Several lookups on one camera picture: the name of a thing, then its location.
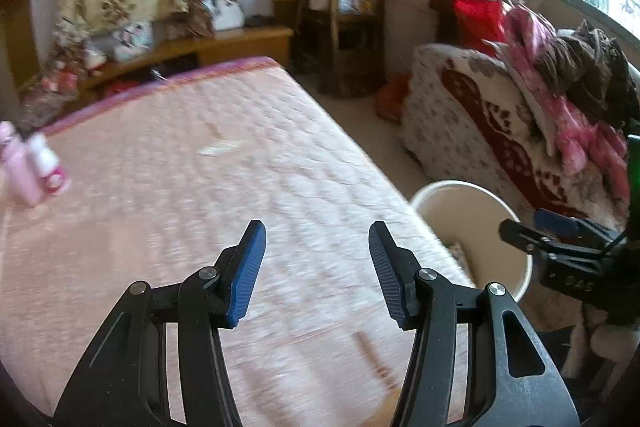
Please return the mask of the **white trash bucket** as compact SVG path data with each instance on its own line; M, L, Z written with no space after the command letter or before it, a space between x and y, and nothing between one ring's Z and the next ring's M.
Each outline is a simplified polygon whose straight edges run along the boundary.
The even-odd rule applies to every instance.
M500 239L502 221L518 221L505 202L476 184L444 180L421 188L410 205L475 286L499 282L516 301L524 297L533 259Z

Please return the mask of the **pink quilted mattress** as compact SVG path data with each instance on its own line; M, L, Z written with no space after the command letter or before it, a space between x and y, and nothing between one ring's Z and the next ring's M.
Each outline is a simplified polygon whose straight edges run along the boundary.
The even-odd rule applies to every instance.
M43 412L132 282L183 281L254 219L267 230L264 261L246 317L221 335L247 426L390 417L412 336L378 286L373 222L466 282L407 199L273 62L126 94L48 141L70 187L35 208L1 193L1 360Z

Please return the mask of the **pink clothes pile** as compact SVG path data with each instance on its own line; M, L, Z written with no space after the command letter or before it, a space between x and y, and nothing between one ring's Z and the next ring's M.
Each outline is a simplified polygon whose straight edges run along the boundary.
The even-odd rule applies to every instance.
M534 103L548 154L560 156L567 176L595 165L613 196L627 202L623 132L639 118L639 101L617 40L586 20L560 35L525 5L504 14L503 30L494 47Z

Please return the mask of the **floral covered sofa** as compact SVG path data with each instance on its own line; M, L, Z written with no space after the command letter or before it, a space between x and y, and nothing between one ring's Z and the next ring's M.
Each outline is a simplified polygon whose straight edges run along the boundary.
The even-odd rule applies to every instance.
M548 155L520 89L503 62L446 44L417 46L402 114L402 141L435 182L458 180L486 188L524 225L538 209L587 217L620 231L627 207L615 200L592 164L567 176L559 155ZM536 329L551 331L585 321L590 329L608 314L545 288L533 275L521 306Z

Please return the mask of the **red bag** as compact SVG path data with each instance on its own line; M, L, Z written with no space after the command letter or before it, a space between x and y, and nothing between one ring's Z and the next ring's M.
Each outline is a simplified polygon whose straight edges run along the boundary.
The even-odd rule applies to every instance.
M503 42L503 8L498 0L454 0L458 39L464 48L496 56L492 42Z

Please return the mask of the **wooden low cabinet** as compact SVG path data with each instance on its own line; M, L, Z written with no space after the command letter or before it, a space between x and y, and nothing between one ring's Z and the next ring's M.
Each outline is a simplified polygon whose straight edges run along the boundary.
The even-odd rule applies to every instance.
M288 67L293 36L294 30L286 26L262 26L225 30L207 38L170 40L129 61L107 63L78 83L78 91L84 93L113 78L191 54L196 55L200 67L253 56L270 57Z

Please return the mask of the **white pill bottle pink label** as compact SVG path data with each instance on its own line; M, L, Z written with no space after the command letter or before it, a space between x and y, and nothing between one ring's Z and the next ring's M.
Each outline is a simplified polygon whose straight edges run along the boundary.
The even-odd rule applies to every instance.
M46 137L33 133L26 141L32 165L42 184L43 191L49 195L58 195L70 186L70 178L61 166L60 158L49 146Z

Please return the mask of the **pink thermos bottle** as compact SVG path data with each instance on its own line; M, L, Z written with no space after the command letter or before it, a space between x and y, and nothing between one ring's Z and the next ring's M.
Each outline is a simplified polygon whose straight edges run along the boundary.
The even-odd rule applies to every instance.
M1 164L14 194L28 207L37 207L43 191L32 171L26 145L9 121L1 123Z

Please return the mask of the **large wedding photo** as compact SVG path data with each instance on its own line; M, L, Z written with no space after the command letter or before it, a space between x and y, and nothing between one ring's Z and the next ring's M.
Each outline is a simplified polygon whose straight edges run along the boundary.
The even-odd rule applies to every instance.
M215 32L242 28L245 25L243 0L203 0Z

